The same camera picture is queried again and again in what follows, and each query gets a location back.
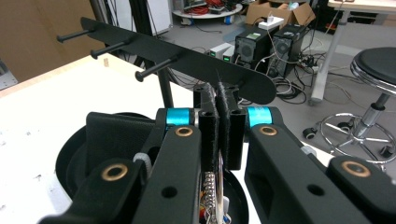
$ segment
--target electronic device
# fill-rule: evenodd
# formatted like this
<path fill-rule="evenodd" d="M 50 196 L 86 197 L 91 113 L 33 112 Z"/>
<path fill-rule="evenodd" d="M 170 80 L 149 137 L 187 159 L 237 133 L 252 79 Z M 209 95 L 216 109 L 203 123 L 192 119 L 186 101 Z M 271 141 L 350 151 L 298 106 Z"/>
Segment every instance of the electronic device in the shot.
<path fill-rule="evenodd" d="M 267 63 L 257 63 L 264 57 L 269 56 L 271 49 L 271 38 L 278 27 L 271 30 L 263 30 L 256 26 L 249 27 L 245 32 L 235 37 L 235 62 L 246 68 L 255 69 L 260 72 L 266 71 Z"/>
<path fill-rule="evenodd" d="M 268 77 L 285 77 L 298 61 L 298 55 L 303 43 L 305 26 L 287 24 L 274 34 L 274 46 L 271 48 L 272 56 L 268 63 Z"/>
<path fill-rule="evenodd" d="M 279 17 L 270 16 L 267 21 L 261 21 L 259 23 L 259 28 L 264 30 L 270 30 L 276 26 L 283 24 L 284 19 Z"/>
<path fill-rule="evenodd" d="M 210 49 L 209 55 L 218 59 L 222 59 L 222 54 L 231 46 L 232 45 L 229 43 L 218 45 L 217 47 Z"/>
<path fill-rule="evenodd" d="M 225 7 L 209 7 L 209 13 L 219 15 L 221 11 L 224 10 Z"/>
<path fill-rule="evenodd" d="M 206 6 L 206 1 L 204 0 L 186 0 L 184 2 L 184 9 L 190 9 L 192 7 L 202 7 Z"/>
<path fill-rule="evenodd" d="M 235 51 L 235 46 L 230 46 L 226 51 L 223 53 L 223 61 L 227 63 L 233 62 L 233 52 Z"/>

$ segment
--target desk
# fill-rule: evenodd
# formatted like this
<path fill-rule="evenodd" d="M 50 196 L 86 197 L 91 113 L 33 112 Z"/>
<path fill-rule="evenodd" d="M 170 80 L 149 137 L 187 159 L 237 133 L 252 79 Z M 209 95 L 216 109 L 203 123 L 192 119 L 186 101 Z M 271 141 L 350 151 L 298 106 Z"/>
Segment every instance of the desk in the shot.
<path fill-rule="evenodd" d="M 335 10 L 344 11 L 343 17 L 338 22 L 335 34 L 332 37 L 332 43 L 330 44 L 329 50 L 326 53 L 326 58 L 319 68 L 317 78 L 315 80 L 314 89 L 309 100 L 310 105 L 318 104 L 323 100 L 324 89 L 326 87 L 326 79 L 329 72 L 330 62 L 335 52 L 335 48 L 338 45 L 340 37 L 346 28 L 347 19 L 350 11 L 357 12 L 372 12 L 381 14 L 396 14 L 396 1 L 393 0 L 355 0 L 353 3 L 342 3 L 334 0 L 330 0 L 329 7 L 334 7 Z"/>
<path fill-rule="evenodd" d="M 106 54 L 70 63 L 0 91 L 0 223 L 37 223 L 61 214 L 71 203 L 56 177 L 58 153 L 85 125 L 91 111 L 136 112 L 155 118 L 163 107 L 155 76 L 137 82 L 141 70 Z M 192 107 L 192 91 L 171 85 L 175 107 Z M 235 171 L 247 191 L 243 169 Z M 327 164 L 330 155 L 317 150 Z M 248 196 L 250 223 L 260 223 Z"/>

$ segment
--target black metal bracket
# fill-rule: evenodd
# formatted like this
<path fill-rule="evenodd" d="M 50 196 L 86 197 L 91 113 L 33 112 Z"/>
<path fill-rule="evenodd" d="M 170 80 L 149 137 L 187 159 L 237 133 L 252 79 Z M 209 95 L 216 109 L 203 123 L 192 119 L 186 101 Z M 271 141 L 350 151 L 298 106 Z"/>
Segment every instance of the black metal bracket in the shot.
<path fill-rule="evenodd" d="M 166 59 L 165 61 L 158 63 L 158 64 L 146 69 L 143 72 L 135 72 L 134 75 L 138 81 L 142 82 L 145 77 L 148 77 L 149 75 L 156 73 L 156 72 L 168 67 L 169 65 L 171 65 L 171 63 L 173 63 L 175 61 L 177 61 L 177 56 Z"/>
<path fill-rule="evenodd" d="M 58 40 L 60 43 L 63 43 L 64 41 L 68 40 L 68 39 L 73 39 L 82 35 L 87 35 L 89 33 L 93 32 L 93 30 L 83 30 L 80 32 L 75 32 L 73 34 L 70 35 L 57 35 L 56 36 L 56 40 Z"/>
<path fill-rule="evenodd" d="M 212 86 L 217 86 L 219 82 L 237 85 L 241 97 L 259 105 L 269 104 L 276 97 L 276 88 L 272 80 L 254 70 L 226 63 L 153 36 L 135 33 L 88 18 L 81 18 L 81 26 L 85 31 L 92 31 L 84 35 L 108 45 L 107 48 L 94 51 L 92 56 L 122 49 L 132 55 L 155 62 L 157 65 L 154 66 L 154 70 L 169 67 L 209 82 Z"/>

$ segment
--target stool caster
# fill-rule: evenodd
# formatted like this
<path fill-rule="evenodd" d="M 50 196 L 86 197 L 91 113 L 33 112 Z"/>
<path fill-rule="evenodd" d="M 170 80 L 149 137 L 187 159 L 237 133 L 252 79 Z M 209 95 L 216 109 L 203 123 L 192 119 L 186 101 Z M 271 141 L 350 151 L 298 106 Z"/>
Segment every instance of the stool caster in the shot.
<path fill-rule="evenodd" d="M 395 148 L 390 146 L 382 147 L 381 151 L 379 152 L 384 158 L 389 158 L 393 154 L 395 154 Z"/>
<path fill-rule="evenodd" d="M 349 122 L 340 122 L 337 124 L 337 127 L 340 128 L 341 130 L 349 133 L 353 127 L 353 124 L 350 124 Z"/>
<path fill-rule="evenodd" d="M 396 140 L 381 125 L 367 127 L 370 132 L 355 135 L 362 117 L 340 113 L 325 118 L 318 126 L 319 133 L 329 146 L 341 155 L 361 157 L 385 171 L 385 163 L 396 158 Z"/>
<path fill-rule="evenodd" d="M 317 134 L 318 130 L 316 128 L 307 128 L 303 130 L 303 137 L 305 139 L 312 139 L 315 137 L 315 134 Z"/>

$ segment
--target white cable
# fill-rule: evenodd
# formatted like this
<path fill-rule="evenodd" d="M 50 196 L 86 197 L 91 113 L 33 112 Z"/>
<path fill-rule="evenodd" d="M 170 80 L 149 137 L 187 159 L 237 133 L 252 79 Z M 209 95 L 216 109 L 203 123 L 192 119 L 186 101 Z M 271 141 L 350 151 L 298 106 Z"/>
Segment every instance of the white cable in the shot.
<path fill-rule="evenodd" d="M 138 152 L 134 155 L 134 161 L 143 161 L 146 165 L 146 171 L 148 174 L 148 178 L 151 176 L 151 169 L 152 169 L 152 165 L 151 165 L 151 159 L 149 158 L 149 155 L 143 152 Z"/>
<path fill-rule="evenodd" d="M 287 78 L 274 77 L 272 80 L 276 80 L 276 79 L 286 80 L 289 83 L 289 88 L 286 91 L 277 92 L 276 95 L 284 95 L 287 94 L 289 91 L 291 91 L 291 83 Z"/>
<path fill-rule="evenodd" d="M 254 71 L 256 71 L 257 70 L 257 68 L 259 67 L 259 63 L 261 63 L 261 62 L 265 62 L 265 59 L 268 59 L 268 58 L 271 58 L 272 56 L 274 56 L 275 54 L 273 53 L 273 54 L 271 54 L 271 55 L 268 55 L 268 56 L 266 56 L 266 57 L 263 57 L 261 60 L 259 60 L 258 62 L 257 62 L 257 64 L 256 64 L 256 66 L 254 67 Z"/>
<path fill-rule="evenodd" d="M 241 55 L 240 54 L 238 54 L 238 56 L 236 57 L 236 59 L 235 59 L 235 64 L 237 64 L 238 63 L 238 60 L 239 60 L 239 58 L 241 57 Z"/>

